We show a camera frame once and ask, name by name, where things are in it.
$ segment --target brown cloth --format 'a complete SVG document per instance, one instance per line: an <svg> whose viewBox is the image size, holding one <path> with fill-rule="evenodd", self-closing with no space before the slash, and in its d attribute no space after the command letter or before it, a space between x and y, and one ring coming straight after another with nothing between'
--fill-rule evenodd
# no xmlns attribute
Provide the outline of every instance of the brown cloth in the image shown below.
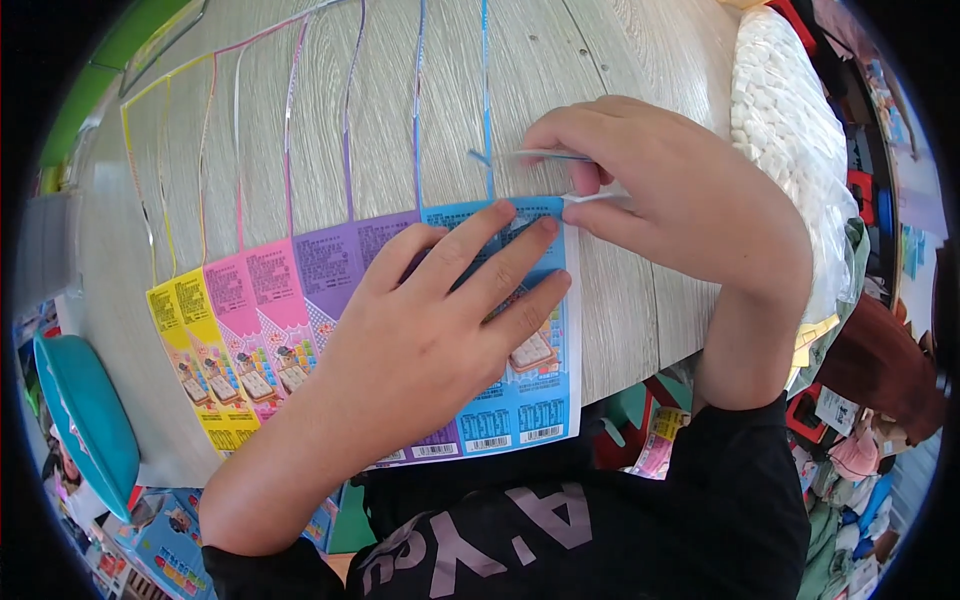
<svg viewBox="0 0 960 600"><path fill-rule="evenodd" d="M815 381L896 420L916 445L944 424L947 400L936 379L932 360L893 313L862 294Z"/></svg>

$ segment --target right hand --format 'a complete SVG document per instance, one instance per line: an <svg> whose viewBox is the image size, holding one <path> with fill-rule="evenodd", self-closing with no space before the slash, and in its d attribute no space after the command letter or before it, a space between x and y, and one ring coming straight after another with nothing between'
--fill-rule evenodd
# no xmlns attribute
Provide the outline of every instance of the right hand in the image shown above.
<svg viewBox="0 0 960 600"><path fill-rule="evenodd" d="M551 110L523 139L557 147L596 163L569 161L579 194L617 180L632 198L573 204L567 223L697 279L805 302L812 252L800 213L730 143L675 112L603 96Z"/></svg>

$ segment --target hand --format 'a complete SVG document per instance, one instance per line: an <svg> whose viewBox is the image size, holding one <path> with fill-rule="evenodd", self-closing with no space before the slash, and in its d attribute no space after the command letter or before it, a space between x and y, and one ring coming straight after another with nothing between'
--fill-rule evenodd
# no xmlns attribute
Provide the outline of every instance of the hand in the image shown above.
<svg viewBox="0 0 960 600"><path fill-rule="evenodd" d="M368 464L446 425L503 375L510 353L563 299L570 276L558 271L482 324L557 237L560 224L549 217L449 292L515 214L501 200L446 235L410 226L367 270L311 375L319 391L296 400L327 403L331 417L362 429L358 435L372 445L365 448ZM397 285L414 257L431 247Z"/></svg>
<svg viewBox="0 0 960 600"><path fill-rule="evenodd" d="M780 188L730 143L680 114L622 96L557 108L523 148L565 147L579 194L617 180L631 200L574 204L564 220L681 273L751 294L798 294L812 279L810 240Z"/></svg>

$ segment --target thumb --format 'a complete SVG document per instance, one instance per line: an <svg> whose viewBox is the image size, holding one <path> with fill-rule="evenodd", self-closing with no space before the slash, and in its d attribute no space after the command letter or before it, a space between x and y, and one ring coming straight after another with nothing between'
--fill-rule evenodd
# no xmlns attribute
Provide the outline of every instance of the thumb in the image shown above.
<svg viewBox="0 0 960 600"><path fill-rule="evenodd" d="M614 200L590 200L564 208L564 222L583 228L620 248L642 253L644 236L651 232L649 221L620 207Z"/></svg>

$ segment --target teal bowl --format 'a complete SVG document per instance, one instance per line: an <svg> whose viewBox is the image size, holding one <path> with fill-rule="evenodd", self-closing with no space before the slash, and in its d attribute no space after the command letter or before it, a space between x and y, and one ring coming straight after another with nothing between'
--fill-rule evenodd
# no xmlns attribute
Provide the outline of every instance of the teal bowl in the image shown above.
<svg viewBox="0 0 960 600"><path fill-rule="evenodd" d="M140 451L100 359L76 335L37 335L34 353L40 388L70 458L104 505L129 523Z"/></svg>

